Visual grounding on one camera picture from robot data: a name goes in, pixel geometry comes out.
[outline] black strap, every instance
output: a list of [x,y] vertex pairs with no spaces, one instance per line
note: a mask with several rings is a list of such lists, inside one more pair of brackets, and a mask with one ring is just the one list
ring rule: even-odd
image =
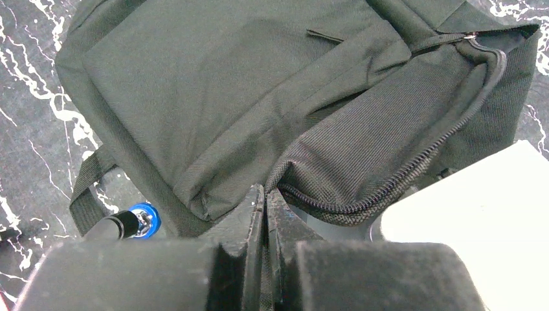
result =
[[427,39],[423,39],[418,42],[410,44],[409,48],[412,53],[417,53],[431,47],[436,47],[443,44],[448,44],[452,42],[457,42],[464,39],[466,34],[439,34],[437,36],[432,36]]
[[99,220],[107,216],[104,209],[99,206],[91,191],[90,186],[98,181],[112,168],[116,167],[116,161],[102,145],[90,155],[80,167],[80,173],[74,184],[73,196],[69,210],[80,235],[84,236]]

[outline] black zipper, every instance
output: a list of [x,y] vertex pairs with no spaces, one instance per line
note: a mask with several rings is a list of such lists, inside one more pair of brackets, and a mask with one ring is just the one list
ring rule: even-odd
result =
[[278,188],[287,192],[288,194],[294,196],[296,199],[305,203],[306,205],[323,211],[330,214],[353,214],[358,212],[366,211],[369,207],[379,203],[381,200],[387,197],[394,190],[405,190],[402,189],[403,185],[409,183],[421,176],[426,168],[423,170],[417,170],[422,164],[431,160],[432,155],[438,151],[439,147],[448,140],[452,135],[454,135],[458,130],[463,128],[479,111],[479,109],[484,105],[487,96],[495,85],[501,79],[504,70],[507,66],[507,56],[505,53],[498,49],[492,49],[478,44],[476,42],[477,33],[466,34],[464,40],[469,41],[469,43],[476,49],[483,52],[491,52],[496,56],[496,65],[492,77],[487,81],[486,86],[480,90],[480,93],[477,95],[477,98],[474,100],[473,106],[465,112],[462,120],[455,124],[446,134],[442,135],[437,141],[432,143],[427,149],[422,151],[417,155],[413,160],[408,162],[405,166],[401,167],[389,180],[379,188],[373,195],[363,199],[359,202],[351,203],[348,205],[335,205],[330,203],[322,203],[316,199],[313,199],[306,194],[299,191],[292,185],[287,183],[279,183]]

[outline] blue ring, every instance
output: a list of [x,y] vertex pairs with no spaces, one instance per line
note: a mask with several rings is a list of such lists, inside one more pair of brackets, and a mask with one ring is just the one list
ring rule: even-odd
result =
[[135,204],[134,206],[130,207],[128,210],[131,212],[134,209],[143,210],[147,212],[147,214],[152,216],[151,227],[149,231],[147,231],[147,233],[144,236],[135,237],[135,238],[150,238],[156,232],[158,232],[158,229],[160,229],[160,225],[162,224],[162,221],[160,219],[160,215],[158,214],[158,211],[152,205],[146,202],[142,202],[142,203]]

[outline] black marble table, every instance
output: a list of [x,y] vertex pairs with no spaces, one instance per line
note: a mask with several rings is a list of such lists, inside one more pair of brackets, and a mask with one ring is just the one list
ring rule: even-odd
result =
[[[537,72],[516,139],[528,140],[549,158],[544,129],[549,127],[549,3],[470,1],[503,23],[542,24]],[[0,230],[23,233],[17,241],[0,244],[0,295],[8,307],[49,247],[78,238],[69,198],[80,163],[101,145],[54,69],[78,3],[0,0]],[[121,170],[104,184],[95,192],[112,211],[144,200]]]

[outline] black fabric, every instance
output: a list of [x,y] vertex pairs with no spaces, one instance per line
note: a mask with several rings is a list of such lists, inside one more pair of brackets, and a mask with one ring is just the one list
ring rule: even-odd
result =
[[168,233],[254,183],[355,225],[511,143],[536,31],[463,0],[84,0],[56,65]]
[[69,207],[76,228],[82,236],[106,216],[89,188],[114,167],[116,161],[104,145],[82,162]]

